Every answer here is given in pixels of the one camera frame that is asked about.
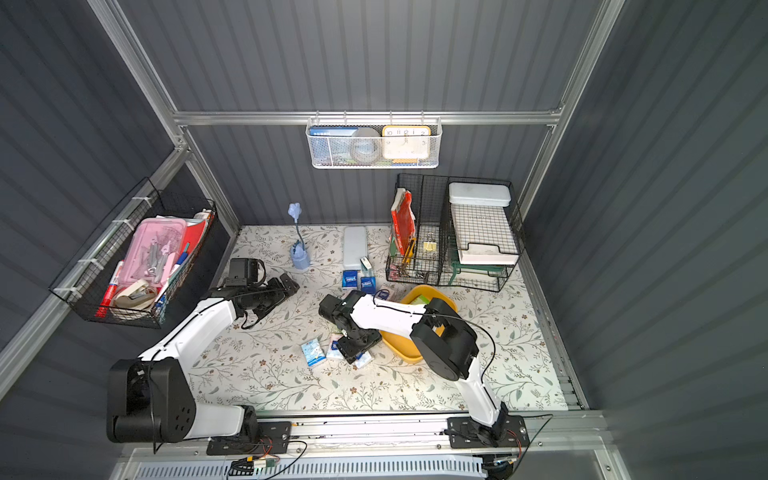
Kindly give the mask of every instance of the blue figurine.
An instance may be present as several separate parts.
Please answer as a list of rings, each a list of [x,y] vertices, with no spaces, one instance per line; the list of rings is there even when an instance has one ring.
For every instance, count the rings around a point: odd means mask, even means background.
[[[306,270],[310,268],[310,254],[306,251],[304,239],[299,232],[299,215],[301,215],[301,204],[291,204],[288,206],[288,214],[293,217],[293,223],[296,225],[296,233],[299,239],[290,248],[290,259],[297,270]]]

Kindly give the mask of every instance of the white wire basket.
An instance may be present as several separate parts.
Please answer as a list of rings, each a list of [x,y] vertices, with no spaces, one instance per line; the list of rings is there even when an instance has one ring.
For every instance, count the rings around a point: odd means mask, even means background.
[[[315,168],[435,168],[440,155],[439,118],[374,117],[370,123],[311,117],[306,140]]]

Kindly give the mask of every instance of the black wire basket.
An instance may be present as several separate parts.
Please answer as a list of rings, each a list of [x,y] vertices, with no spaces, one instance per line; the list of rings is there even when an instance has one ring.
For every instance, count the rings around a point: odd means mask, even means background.
[[[502,185],[509,189],[511,202],[503,209],[463,207],[454,212],[449,200],[449,185],[454,182]],[[463,286],[478,290],[500,291],[515,269],[511,265],[465,265],[460,262],[459,250],[467,250],[468,243],[483,243],[493,232],[508,228],[505,242],[499,243],[500,253],[517,255],[525,249],[522,216],[514,189],[507,180],[467,177],[440,177],[435,175],[399,174],[396,188],[411,192],[411,207],[416,217],[416,242],[413,255],[403,256],[391,247],[387,258],[387,280],[400,283],[425,283],[433,286]],[[483,217],[483,221],[466,222],[472,225],[468,232],[457,236],[454,217]]]
[[[208,225],[197,247],[189,252],[189,257],[169,280],[164,293],[164,302],[154,302],[151,307],[145,310],[102,304],[104,292],[109,286],[115,268],[125,258],[134,231],[143,219],[158,215],[192,218],[203,210],[210,211]],[[190,275],[198,253],[204,247],[205,241],[217,221],[216,204],[212,200],[203,197],[189,197],[165,190],[152,190],[150,195],[143,198],[125,218],[113,220],[119,224],[119,228],[103,242],[101,249],[92,258],[75,261],[79,258],[79,256],[75,256],[73,261],[62,269],[49,290],[66,302],[82,319],[89,322],[160,329],[165,322],[165,313],[169,303]],[[70,266],[77,263],[85,263],[87,266],[73,282],[73,287],[62,289],[60,287],[61,282],[70,274]]]

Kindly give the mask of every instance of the gray corrugated wall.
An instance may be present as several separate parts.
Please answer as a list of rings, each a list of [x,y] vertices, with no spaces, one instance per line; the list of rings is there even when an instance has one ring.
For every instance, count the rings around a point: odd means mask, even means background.
[[[1,0],[0,71],[2,348],[172,145],[85,2]],[[186,168],[169,188],[200,195]],[[166,330],[197,303],[227,239],[211,232]],[[105,433],[107,372],[163,334],[70,314],[0,402],[0,478],[107,478],[121,451]]]
[[[635,479],[768,472],[768,2],[631,2],[528,217]]]
[[[291,223],[288,204],[297,201],[303,223],[392,219],[395,180],[403,170],[318,170],[311,164],[304,127],[190,130],[244,225]],[[440,165],[408,171],[508,178],[519,192],[546,130],[544,125],[446,126]]]
[[[0,346],[173,147],[85,3],[0,2]]]
[[[180,110],[556,108],[598,0],[123,1]]]
[[[185,167],[168,190],[202,194]],[[73,313],[65,318],[0,402],[0,478],[109,476],[123,449],[106,435],[110,367],[135,358],[192,311],[213,280],[228,240],[216,223],[184,288],[169,303],[162,330],[86,322]]]
[[[598,0],[122,2],[181,110],[556,108]],[[444,127],[425,174],[510,179],[546,127]],[[243,224],[385,222],[397,170],[316,170],[302,127],[192,127]]]

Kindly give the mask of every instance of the pink storage box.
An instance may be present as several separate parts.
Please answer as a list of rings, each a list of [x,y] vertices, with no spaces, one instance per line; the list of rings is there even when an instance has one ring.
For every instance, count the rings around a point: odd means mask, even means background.
[[[146,280],[160,289],[170,276],[179,256],[179,245],[187,229],[181,218],[146,218],[134,232],[120,272],[118,290],[137,280]]]

